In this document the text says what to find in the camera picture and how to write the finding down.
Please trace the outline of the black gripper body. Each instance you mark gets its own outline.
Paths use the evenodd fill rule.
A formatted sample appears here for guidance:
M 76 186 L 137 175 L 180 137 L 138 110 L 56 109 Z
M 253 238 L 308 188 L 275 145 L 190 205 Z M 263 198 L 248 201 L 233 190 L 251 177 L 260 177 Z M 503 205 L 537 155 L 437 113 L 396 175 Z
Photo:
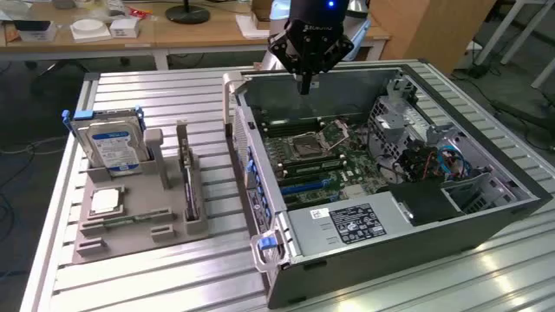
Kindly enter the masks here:
M 285 32 L 305 70 L 305 43 L 321 36 L 336 41 L 343 34 L 347 1 L 292 1 Z

